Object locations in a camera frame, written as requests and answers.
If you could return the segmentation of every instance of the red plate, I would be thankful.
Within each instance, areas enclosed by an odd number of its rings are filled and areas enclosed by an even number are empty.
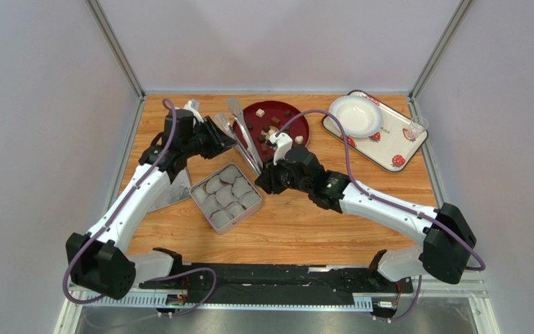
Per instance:
[[[265,111],[265,115],[263,115],[263,117],[257,116],[257,110],[259,109],[263,109]],[[286,111],[291,111],[290,117],[285,116]],[[267,146],[267,152],[261,151],[261,143],[259,142],[259,136],[264,133],[263,127],[269,126],[271,129],[280,129],[293,116],[296,116],[300,113],[300,111],[297,110],[294,106],[279,101],[257,102],[244,108],[243,112],[244,121],[246,122],[246,125],[252,125],[250,135],[252,137],[252,141],[254,142],[254,146],[257,148],[257,152],[259,152],[259,156],[261,156],[262,161],[273,158],[273,154],[275,153],[275,151],[269,146]],[[280,124],[278,126],[275,126],[271,122],[271,118],[273,117],[280,120]],[[234,132],[241,140],[241,142],[246,143],[242,136],[241,130],[238,127],[238,123],[235,122],[233,128]],[[301,117],[294,121],[294,123],[290,124],[289,129],[289,136],[292,138],[292,140],[297,136],[303,136],[304,141],[301,145],[306,146],[306,144],[308,144],[308,140],[310,138],[310,127],[308,126],[308,121],[306,120],[306,117]]]

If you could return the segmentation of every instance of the gray wall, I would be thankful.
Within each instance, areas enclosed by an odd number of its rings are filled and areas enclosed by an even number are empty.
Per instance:
[[[136,98],[84,1],[0,1],[0,333],[51,333]]]
[[[534,1],[477,1],[419,107],[502,333],[534,333]]]
[[[100,0],[146,90],[409,90],[458,0]]]

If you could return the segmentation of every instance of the white bowl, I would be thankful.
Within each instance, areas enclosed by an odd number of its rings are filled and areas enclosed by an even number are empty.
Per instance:
[[[333,101],[329,112],[335,116],[345,133],[354,138],[369,137],[380,131],[382,111],[376,103],[365,97],[347,95]]]

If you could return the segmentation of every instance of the metal utensil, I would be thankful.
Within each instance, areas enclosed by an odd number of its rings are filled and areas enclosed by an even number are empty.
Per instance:
[[[261,160],[259,152],[257,152],[257,148],[254,146],[254,142],[250,136],[250,131],[248,131],[248,128],[246,127],[246,122],[244,121],[244,112],[240,102],[237,98],[231,97],[226,100],[226,106],[228,107],[228,110],[230,110],[230,113],[234,116],[234,119],[241,126],[241,133],[243,134],[244,140],[250,148],[250,155],[257,163],[259,170],[263,170],[263,161]]]
[[[243,158],[245,159],[248,166],[250,166],[250,169],[254,173],[254,176],[261,175],[261,169],[260,167],[254,162],[254,159],[249,155],[247,150],[245,150],[244,146],[242,145],[242,142],[240,139],[238,139],[238,136],[234,133],[234,129],[232,128],[232,124],[230,123],[230,119],[228,115],[225,113],[217,113],[216,114],[216,124],[230,137],[232,137],[234,140],[236,140],[236,149],[241,153]]]

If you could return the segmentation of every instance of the wooden table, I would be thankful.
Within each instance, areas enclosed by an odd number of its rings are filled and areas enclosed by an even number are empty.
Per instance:
[[[232,95],[152,95],[147,98],[138,133],[123,179],[123,187],[133,175],[141,153],[163,131],[166,110],[161,100],[169,97],[177,107],[195,98],[203,116],[227,112],[226,99]],[[301,111],[325,109],[337,95],[237,95],[243,107],[264,100],[289,103]],[[403,96],[377,96],[391,108],[409,115]],[[311,127],[310,151],[326,169],[346,173],[340,141],[325,132],[322,116],[307,116]],[[422,205],[435,205],[430,182],[418,152],[403,171],[385,172],[374,163],[350,151],[354,176],[371,188]],[[220,167],[234,162],[254,179],[240,153],[232,149],[212,160],[189,159],[193,184]],[[183,255],[185,262],[268,263],[268,264],[369,264],[380,250],[412,245],[403,235],[366,219],[318,208],[305,193],[287,190],[266,195],[263,207],[225,235],[217,235],[193,200],[148,214],[138,227],[128,254],[147,253],[163,247]]]

